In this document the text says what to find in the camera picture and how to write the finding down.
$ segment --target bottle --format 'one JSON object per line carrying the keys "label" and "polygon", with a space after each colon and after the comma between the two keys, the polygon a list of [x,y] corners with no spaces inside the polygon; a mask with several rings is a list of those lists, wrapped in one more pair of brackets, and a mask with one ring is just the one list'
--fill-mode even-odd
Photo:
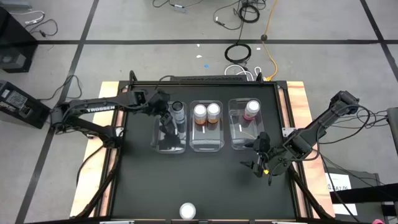
{"label": "bottle", "polygon": [[246,108],[244,109],[243,118],[246,121],[252,121],[256,118],[258,111],[260,110],[260,104],[256,100],[251,100],[247,103]]}
{"label": "bottle", "polygon": [[220,106],[216,103],[211,103],[207,107],[207,121],[211,124],[215,124],[218,122],[218,118],[220,117]]}
{"label": "bottle", "polygon": [[193,115],[195,119],[195,123],[199,125],[203,125],[206,123],[206,107],[203,105],[196,105],[193,109]]}
{"label": "bottle", "polygon": [[185,132],[185,112],[184,112],[184,104],[176,101],[172,104],[172,114],[177,124],[177,130],[179,133]]}

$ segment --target concrete floor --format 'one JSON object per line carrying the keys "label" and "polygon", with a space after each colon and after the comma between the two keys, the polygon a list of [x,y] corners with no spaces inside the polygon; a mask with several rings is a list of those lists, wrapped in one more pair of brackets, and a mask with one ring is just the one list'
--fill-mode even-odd
{"label": "concrete floor", "polygon": [[[190,4],[195,0],[173,0]],[[188,8],[186,14],[168,5],[156,9],[149,0],[99,0],[88,40],[183,40],[237,39],[239,31],[228,31],[213,23],[213,12],[228,0],[204,0]],[[367,0],[385,39],[398,39],[398,2]],[[59,32],[50,40],[80,40],[93,0],[31,0],[35,10],[46,12],[58,22]],[[245,24],[243,39],[258,39],[264,32],[273,0],[261,11],[255,24]],[[218,13],[227,26],[239,19],[231,9]],[[16,18],[23,22],[30,16]],[[43,30],[51,32],[47,25]],[[279,1],[272,18],[270,39],[297,40],[377,40],[359,0]],[[224,58],[225,44],[84,45],[75,75],[83,84],[84,98],[98,96],[102,81],[127,80],[134,70],[139,80],[158,80],[164,75],[222,75],[229,65]],[[262,45],[251,44],[252,57],[247,67],[262,68],[264,75],[274,67]],[[348,90],[372,111],[398,105],[398,82],[380,44],[315,45],[270,44],[278,63],[275,80],[303,81],[313,118],[329,104],[339,90]],[[398,45],[388,45],[398,57]],[[40,45],[29,73],[7,74],[7,80],[37,98],[52,95],[70,70],[77,45]],[[232,52],[237,58],[241,51]],[[69,95],[78,94],[76,83]],[[53,106],[58,99],[46,102]],[[32,177],[49,126],[32,129],[0,121],[0,223],[14,223]],[[351,133],[330,129],[322,141]],[[25,222],[68,218],[75,193],[76,172],[83,160],[87,140],[73,133],[55,136],[33,194]],[[322,153],[346,169],[378,173],[385,183],[398,182],[398,156],[388,126],[367,129],[354,138],[321,146]]]}

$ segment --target black metal frame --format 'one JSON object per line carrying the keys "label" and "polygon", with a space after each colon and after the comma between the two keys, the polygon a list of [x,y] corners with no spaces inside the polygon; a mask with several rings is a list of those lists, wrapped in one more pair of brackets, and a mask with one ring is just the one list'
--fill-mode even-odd
{"label": "black metal frame", "polygon": [[[187,85],[193,85],[193,86],[263,86],[263,85],[273,85],[274,86],[274,90],[275,90],[275,95],[276,95],[276,100],[277,100],[277,107],[279,109],[279,118],[280,118],[280,125],[281,127],[285,127],[284,125],[284,115],[282,113],[282,106],[280,103],[280,97],[279,97],[279,84],[280,82],[232,82],[232,81],[228,81],[228,82],[213,82],[213,83],[209,83],[209,82],[153,82],[153,81],[142,81],[139,82],[136,79],[131,79],[130,81],[120,81],[119,82],[119,91],[118,93],[122,92],[123,89],[125,89],[126,86],[129,87],[129,90],[132,90],[134,87],[137,86],[156,86],[158,85],[159,87],[162,86],[187,86]],[[289,122],[291,126],[294,126],[294,120],[293,120],[293,114],[292,114],[292,110],[291,110],[291,106],[290,106],[290,99],[289,99],[289,94],[287,92],[287,89],[283,89],[284,90],[284,96],[285,96],[285,104],[287,105],[287,113],[288,113],[288,117],[289,117]],[[123,114],[123,124],[126,122],[126,113]],[[113,122],[112,122],[112,126],[114,126],[116,123],[116,119],[114,117]],[[105,156],[105,164],[109,163],[110,160],[110,153],[107,153]],[[298,170],[301,172],[300,173],[300,178],[302,179],[302,181],[305,183],[305,176],[304,176],[304,171],[303,171],[303,167],[298,166]],[[292,193],[292,198],[293,198],[293,206],[294,206],[294,213],[296,218],[300,218],[300,207],[299,207],[299,199],[297,196],[297,189],[295,186],[295,181],[292,178],[292,176],[290,174],[288,174],[289,180],[291,185],[290,187],[290,192]],[[113,212],[113,207],[114,207],[114,196],[116,193],[116,187],[118,184],[117,181],[118,175],[116,174],[114,180],[111,183],[111,190],[110,190],[110,194],[109,194],[109,202],[108,202],[108,207],[107,207],[107,211],[106,211],[106,215],[111,216],[112,212]],[[305,199],[305,204],[306,204],[306,212],[307,212],[307,216],[312,218],[312,209],[307,201],[307,199]],[[100,206],[101,204],[99,203],[97,205],[97,210],[100,211]]]}

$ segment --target paper sign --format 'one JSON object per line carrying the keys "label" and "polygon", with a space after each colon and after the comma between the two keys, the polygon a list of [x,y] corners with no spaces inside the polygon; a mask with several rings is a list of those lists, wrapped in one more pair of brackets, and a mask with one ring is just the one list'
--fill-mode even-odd
{"label": "paper sign", "polygon": [[[328,181],[328,189],[329,192],[332,192],[332,187],[329,179],[329,175],[326,175],[326,180]],[[333,181],[333,185],[335,186],[335,190],[349,190],[351,189],[351,184],[349,182],[349,176],[344,175],[344,174],[330,174],[330,177]],[[353,215],[358,215],[356,211],[355,204],[346,204],[348,209],[351,211]],[[333,208],[335,209],[336,214],[342,214],[342,215],[349,215],[347,209],[344,207],[342,204],[333,204]]]}

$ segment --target small white object on floor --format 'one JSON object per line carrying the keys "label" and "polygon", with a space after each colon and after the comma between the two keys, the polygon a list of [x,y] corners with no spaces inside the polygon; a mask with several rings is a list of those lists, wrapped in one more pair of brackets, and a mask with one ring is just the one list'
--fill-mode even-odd
{"label": "small white object on floor", "polygon": [[[330,192],[333,191],[329,179],[329,175],[326,175],[326,180],[328,181],[328,189]],[[349,182],[349,176],[344,174],[330,174],[331,180],[333,181],[333,185],[335,186],[336,191],[339,190],[349,190],[351,189],[351,183]],[[356,211],[355,204],[346,204],[347,208],[351,211],[353,215],[358,215]],[[347,209],[342,204],[333,204],[333,209],[336,214],[349,215]]]}
{"label": "small white object on floor", "polygon": [[180,216],[184,220],[191,220],[195,217],[197,210],[192,203],[185,203],[180,207]]}

